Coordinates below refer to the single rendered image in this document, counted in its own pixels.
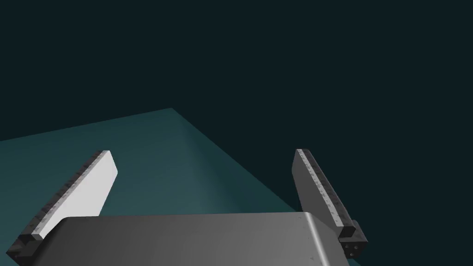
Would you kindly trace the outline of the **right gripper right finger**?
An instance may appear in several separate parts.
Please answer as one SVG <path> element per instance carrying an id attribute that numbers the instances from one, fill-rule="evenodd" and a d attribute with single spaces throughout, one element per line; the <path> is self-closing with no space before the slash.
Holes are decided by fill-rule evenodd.
<path id="1" fill-rule="evenodd" d="M 308 149 L 296 150 L 291 171 L 302 210 L 335 233 L 346 258 L 358 258 L 368 240 Z"/>

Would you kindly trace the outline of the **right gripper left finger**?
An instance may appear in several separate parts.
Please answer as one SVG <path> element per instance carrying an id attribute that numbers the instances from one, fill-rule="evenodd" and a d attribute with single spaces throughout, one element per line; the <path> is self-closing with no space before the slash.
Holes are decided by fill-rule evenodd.
<path id="1" fill-rule="evenodd" d="M 35 251 L 61 220 L 98 216 L 117 174 L 111 152 L 95 152 L 28 222 L 6 251 L 8 257 L 17 265 L 31 265 Z"/>

